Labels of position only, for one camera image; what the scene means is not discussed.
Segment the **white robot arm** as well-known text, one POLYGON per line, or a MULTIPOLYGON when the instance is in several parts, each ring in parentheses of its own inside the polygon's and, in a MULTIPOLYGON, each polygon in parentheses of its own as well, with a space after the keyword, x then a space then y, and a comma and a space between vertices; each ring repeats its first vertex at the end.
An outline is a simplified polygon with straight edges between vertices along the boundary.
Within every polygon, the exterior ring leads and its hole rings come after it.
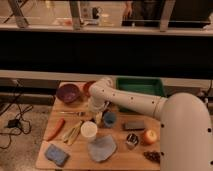
POLYGON ((89 108, 106 103, 153 117, 160 122, 160 171, 213 171, 213 124, 206 105, 190 93, 169 98, 115 89, 109 77, 90 88, 89 108))

